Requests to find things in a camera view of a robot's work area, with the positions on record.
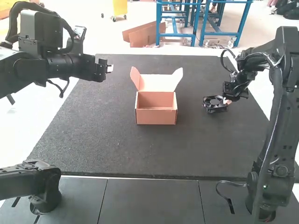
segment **box flap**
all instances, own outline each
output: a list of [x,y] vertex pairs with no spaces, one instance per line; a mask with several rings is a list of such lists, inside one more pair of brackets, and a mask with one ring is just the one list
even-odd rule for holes
[[141,75],[137,68],[132,67],[130,77],[138,91],[174,92],[183,77],[183,68],[172,75]]

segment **black computer fan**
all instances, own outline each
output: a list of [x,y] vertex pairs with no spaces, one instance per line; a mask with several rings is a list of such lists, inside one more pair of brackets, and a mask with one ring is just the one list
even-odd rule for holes
[[220,95],[204,97],[203,106],[208,113],[221,113],[228,109],[228,105],[223,101],[224,98]]

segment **yellow cart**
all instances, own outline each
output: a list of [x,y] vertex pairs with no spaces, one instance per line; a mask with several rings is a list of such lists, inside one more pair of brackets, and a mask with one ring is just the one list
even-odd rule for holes
[[111,15],[113,22],[116,21],[116,17],[123,15],[123,18],[127,19],[127,13],[128,13],[128,2],[127,0],[110,0],[109,5],[106,5],[107,7],[112,9]]
[[[10,8],[20,0],[0,0],[0,20],[3,20],[9,16]],[[30,1],[36,4],[40,4],[39,0],[22,0],[22,1]]]

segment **cardboard sheet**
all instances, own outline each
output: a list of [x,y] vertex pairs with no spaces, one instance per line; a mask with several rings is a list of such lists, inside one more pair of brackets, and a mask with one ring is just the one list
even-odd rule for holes
[[[166,32],[166,23],[159,26],[160,33]],[[156,21],[150,22],[122,32],[123,40],[130,43],[132,48],[142,48],[156,42]]]

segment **black cable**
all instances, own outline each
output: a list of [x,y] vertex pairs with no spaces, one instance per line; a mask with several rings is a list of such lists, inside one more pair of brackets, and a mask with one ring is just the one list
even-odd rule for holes
[[5,38],[6,41],[1,42],[0,47],[5,47],[5,48],[12,49],[13,43],[18,41],[19,34],[17,34],[17,31],[18,31],[17,17],[19,15],[19,13],[21,13],[21,11],[24,10],[24,9],[30,9],[30,10],[33,10],[33,11],[37,11],[37,12],[41,12],[41,13],[45,13],[45,14],[50,14],[50,15],[53,15],[53,16],[56,16],[56,17],[60,18],[63,28],[66,29],[67,32],[70,35],[71,45],[67,46],[66,48],[58,49],[58,50],[53,51],[53,52],[57,53],[57,54],[67,54],[72,50],[72,48],[74,46],[74,37],[77,34],[72,30],[70,25],[64,19],[62,19],[58,15],[58,13],[56,13],[54,11],[50,11],[48,9],[45,9],[45,8],[39,6],[36,3],[24,2],[24,1],[16,2],[13,5],[13,7],[10,9],[10,11],[9,11],[9,30],[8,30],[7,36]]
[[71,45],[66,46],[66,48],[61,48],[59,50],[56,50],[54,53],[57,53],[57,54],[67,54],[67,53],[70,53],[70,51],[73,49],[73,46],[74,46],[74,37],[77,34],[72,30],[72,28],[70,27],[70,25],[64,19],[60,18],[60,20],[61,20],[61,23],[63,25],[63,28],[65,28],[67,30],[67,32],[69,33],[69,35],[70,35]]
[[285,55],[282,55],[280,57],[280,59],[277,61],[275,58],[271,57],[271,55],[269,55],[268,53],[266,52],[263,52],[263,53],[252,53],[250,55],[247,55],[245,58],[244,58],[244,61],[246,62],[248,59],[252,58],[252,57],[256,57],[256,56],[263,56],[265,58],[265,61],[269,63],[269,65],[271,67],[275,67],[277,64],[279,64],[282,60],[282,58],[285,56]]
[[225,49],[225,47],[223,47],[221,44],[212,43],[211,45],[216,46],[216,48],[219,48],[219,49]]
[[225,68],[225,70],[229,71],[230,73],[234,73],[235,71],[229,69],[229,68],[225,65],[225,63],[224,63],[224,61],[223,61],[223,55],[224,55],[224,53],[227,52],[227,51],[233,56],[234,59],[236,58],[236,57],[235,57],[235,54],[234,54],[230,49],[225,48],[225,49],[223,50],[223,52],[221,53],[221,55],[220,55],[220,62],[221,62],[221,65]]
[[244,184],[241,184],[241,183],[234,183],[234,182],[231,182],[231,181],[218,181],[217,184],[216,184],[216,192],[219,196],[223,197],[224,200],[227,201],[227,203],[230,205],[231,202],[229,200],[229,198],[227,198],[226,196],[224,196],[222,193],[220,193],[220,191],[218,190],[218,185],[219,184],[227,184],[227,185],[230,185],[230,186],[233,186],[233,187],[239,187],[239,188],[245,188],[247,187],[247,184],[244,183]]
[[242,84],[239,84],[239,85],[235,86],[235,87],[233,88],[232,91],[234,91],[236,88],[240,87],[241,85],[248,84],[249,82],[250,82],[250,81],[247,81],[247,82],[245,82],[245,83],[242,83]]
[[70,79],[68,78],[68,79],[67,79],[67,84],[66,84],[66,86],[64,87],[64,89],[61,89],[61,87],[60,87],[59,85],[53,83],[51,80],[47,79],[46,81],[47,81],[48,83],[50,83],[51,85],[56,86],[56,87],[59,89],[59,91],[60,91],[59,97],[60,97],[60,98],[63,98],[63,97],[64,97],[64,92],[66,91],[67,87],[68,87],[69,84],[70,84]]

